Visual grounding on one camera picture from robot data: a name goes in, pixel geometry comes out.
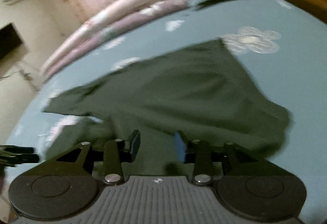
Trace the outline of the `pink and purple folded quilt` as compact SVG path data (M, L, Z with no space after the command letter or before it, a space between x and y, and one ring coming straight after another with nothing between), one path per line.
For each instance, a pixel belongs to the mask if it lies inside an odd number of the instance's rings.
M40 68L40 74L45 73L64 55L73 50L78 44L101 30L105 26L133 13L138 8L154 3L158 0L116 0L99 13L89 18L60 47L47 59Z

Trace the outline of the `blue flower-print bed sheet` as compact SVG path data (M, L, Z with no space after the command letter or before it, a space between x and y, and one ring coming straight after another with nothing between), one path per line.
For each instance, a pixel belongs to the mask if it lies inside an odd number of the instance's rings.
M49 79L9 144L16 223L326 223L326 25L230 0Z

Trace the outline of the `black wall television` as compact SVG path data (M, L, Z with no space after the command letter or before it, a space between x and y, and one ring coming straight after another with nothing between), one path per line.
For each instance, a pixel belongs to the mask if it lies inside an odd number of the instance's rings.
M3 59L15 48L23 43L15 26L12 23L7 24L0 29L0 58Z

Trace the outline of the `dark green knit garment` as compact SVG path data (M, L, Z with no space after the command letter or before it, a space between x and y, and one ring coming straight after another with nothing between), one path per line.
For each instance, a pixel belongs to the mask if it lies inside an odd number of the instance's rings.
M141 145L128 174L185 174L174 135L222 146L235 142L270 155L284 143L289 112L268 100L221 39L135 62L53 98L47 113L78 116L45 152L47 159L88 141L126 139Z

